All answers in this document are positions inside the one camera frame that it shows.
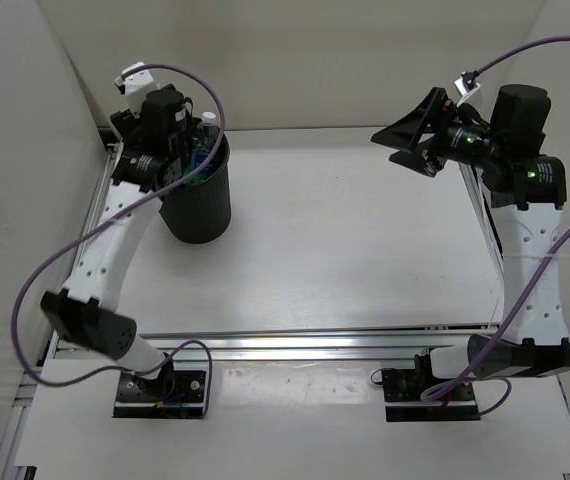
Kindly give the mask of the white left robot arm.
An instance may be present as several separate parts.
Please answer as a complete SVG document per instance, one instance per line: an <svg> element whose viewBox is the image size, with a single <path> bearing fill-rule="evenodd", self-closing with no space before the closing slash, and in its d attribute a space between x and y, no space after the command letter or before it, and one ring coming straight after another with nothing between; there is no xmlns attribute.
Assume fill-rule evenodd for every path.
<svg viewBox="0 0 570 480"><path fill-rule="evenodd" d="M113 360L151 399L163 400L173 392L174 369L117 308L129 265L161 202L127 208L180 177L192 145L191 102L175 87L160 86L140 64L133 67L135 74L120 86L128 108L111 117L123 150L100 217L107 227L88 241L60 292L44 293L41 309L63 340Z"/></svg>

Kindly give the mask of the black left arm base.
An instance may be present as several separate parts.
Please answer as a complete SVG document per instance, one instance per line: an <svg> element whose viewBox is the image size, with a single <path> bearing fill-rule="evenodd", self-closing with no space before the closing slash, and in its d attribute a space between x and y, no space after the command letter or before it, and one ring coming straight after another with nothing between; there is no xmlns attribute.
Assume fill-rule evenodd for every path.
<svg viewBox="0 0 570 480"><path fill-rule="evenodd" d="M121 374L116 387L112 417L117 419L201 419L205 407L208 373L176 370L161 393L144 387L141 380Z"/></svg>

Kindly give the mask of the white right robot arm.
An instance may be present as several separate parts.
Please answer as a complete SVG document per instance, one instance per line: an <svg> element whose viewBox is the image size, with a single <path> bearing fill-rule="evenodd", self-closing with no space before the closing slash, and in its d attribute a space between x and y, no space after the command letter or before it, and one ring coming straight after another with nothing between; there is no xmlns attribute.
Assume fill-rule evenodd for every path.
<svg viewBox="0 0 570 480"><path fill-rule="evenodd" d="M541 153L551 109L546 90L508 84L483 120L466 102L434 87L399 121L374 133L393 149L389 160L426 177L446 162L478 171L501 253L504 318L492 337L433 350L414 375L425 399L445 393L451 378L542 377L570 370L570 336L561 307L559 266L552 254L567 201L562 161Z"/></svg>

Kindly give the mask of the clear water bottle blue label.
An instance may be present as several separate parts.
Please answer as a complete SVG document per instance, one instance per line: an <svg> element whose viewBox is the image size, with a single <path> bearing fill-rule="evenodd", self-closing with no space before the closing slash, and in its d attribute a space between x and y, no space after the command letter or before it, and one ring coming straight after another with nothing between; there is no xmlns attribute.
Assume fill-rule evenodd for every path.
<svg viewBox="0 0 570 480"><path fill-rule="evenodd" d="M195 145L190 163L193 169L197 168L212 151L218 134L217 115L214 112L203 112L196 127Z"/></svg>

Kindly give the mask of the green plastic soda bottle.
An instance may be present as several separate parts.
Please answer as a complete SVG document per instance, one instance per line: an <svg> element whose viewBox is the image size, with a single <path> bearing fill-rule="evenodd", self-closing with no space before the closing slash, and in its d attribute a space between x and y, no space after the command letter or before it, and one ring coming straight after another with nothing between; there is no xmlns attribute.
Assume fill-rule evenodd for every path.
<svg viewBox="0 0 570 480"><path fill-rule="evenodd" d="M210 171L201 171L199 172L197 175L194 175L193 177L191 177L187 182L186 185L187 186L197 186L197 185L201 185L203 184L205 181L207 181L209 178L211 177L211 172Z"/></svg>

